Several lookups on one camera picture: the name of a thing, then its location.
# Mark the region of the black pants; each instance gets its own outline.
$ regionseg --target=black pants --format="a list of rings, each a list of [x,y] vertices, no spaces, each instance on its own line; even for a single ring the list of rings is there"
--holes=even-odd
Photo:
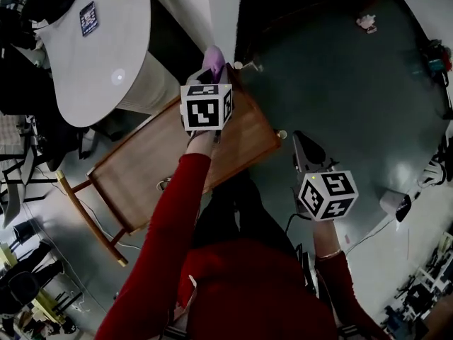
[[[40,246],[35,249],[30,256],[22,261],[19,261],[12,269],[6,272],[5,276],[0,278],[0,287],[7,286],[9,281],[19,273],[33,272],[35,267],[44,259],[47,253],[50,252],[50,249],[50,246],[40,243]],[[61,271],[62,264],[60,262],[55,262],[34,273],[34,275],[40,287],[42,287],[46,284],[46,282],[48,282],[48,280],[54,278]]]
[[[234,220],[235,204],[240,229]],[[254,239],[296,258],[291,241],[263,207],[258,188],[246,171],[214,189],[209,205],[197,221],[193,248],[240,237]]]

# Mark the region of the round white table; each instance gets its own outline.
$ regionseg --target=round white table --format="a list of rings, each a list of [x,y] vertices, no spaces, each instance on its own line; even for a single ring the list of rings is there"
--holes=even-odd
[[[84,37],[79,15],[92,1],[99,26]],[[76,0],[58,21],[37,30],[49,56],[58,109],[69,124],[91,126],[123,99],[121,108],[143,112],[131,104],[137,94],[141,102],[178,94],[176,79],[148,53],[150,27],[150,0]]]

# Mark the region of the smartphone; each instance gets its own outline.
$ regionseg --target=smartphone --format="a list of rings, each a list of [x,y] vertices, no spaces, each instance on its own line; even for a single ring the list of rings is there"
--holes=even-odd
[[[99,26],[98,18],[96,16],[96,7],[94,1],[89,3],[80,11],[80,26],[82,28],[82,35],[87,36]]]

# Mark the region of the green floor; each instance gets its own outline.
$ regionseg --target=green floor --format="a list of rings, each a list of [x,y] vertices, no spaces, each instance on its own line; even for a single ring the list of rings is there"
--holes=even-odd
[[[351,244],[382,219],[385,188],[407,192],[445,132],[445,91],[425,73],[410,16],[394,1],[369,10],[378,31],[368,35],[348,15],[329,11],[265,36],[256,62],[242,71],[248,90],[274,128],[305,132],[351,170],[360,192],[347,219],[338,221]],[[290,186],[291,137],[252,168],[265,207],[285,226],[294,212]],[[290,230],[310,248],[307,223]]]

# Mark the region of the red sleeve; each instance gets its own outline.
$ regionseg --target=red sleeve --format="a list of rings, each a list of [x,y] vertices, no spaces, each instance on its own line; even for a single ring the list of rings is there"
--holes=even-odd
[[[379,340],[390,339],[362,309],[355,298],[348,262],[343,252],[325,261],[317,259],[316,269],[326,284],[332,305],[343,325],[355,325],[363,334],[371,335]]]
[[[147,340],[164,330],[190,249],[210,163],[211,159],[201,154],[181,157],[151,217],[139,258],[96,340]]]

